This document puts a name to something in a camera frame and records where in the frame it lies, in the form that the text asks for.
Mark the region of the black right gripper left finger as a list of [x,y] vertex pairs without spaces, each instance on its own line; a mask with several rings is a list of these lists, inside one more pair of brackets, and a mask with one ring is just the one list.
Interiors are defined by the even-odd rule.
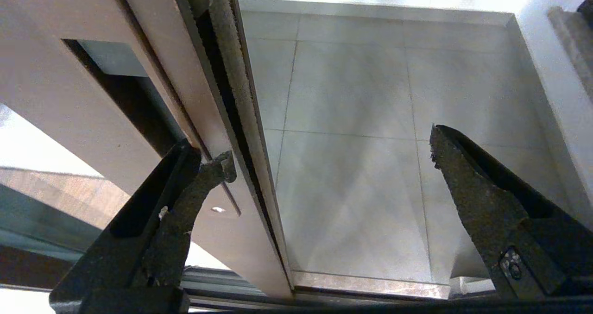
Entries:
[[49,295],[50,305],[189,305],[181,287],[208,194],[237,177],[231,151],[202,163],[180,141]]

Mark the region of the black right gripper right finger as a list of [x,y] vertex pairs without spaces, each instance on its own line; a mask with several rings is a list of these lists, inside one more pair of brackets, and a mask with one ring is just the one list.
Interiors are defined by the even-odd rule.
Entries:
[[460,131],[434,125],[429,143],[499,295],[592,297],[591,230]]

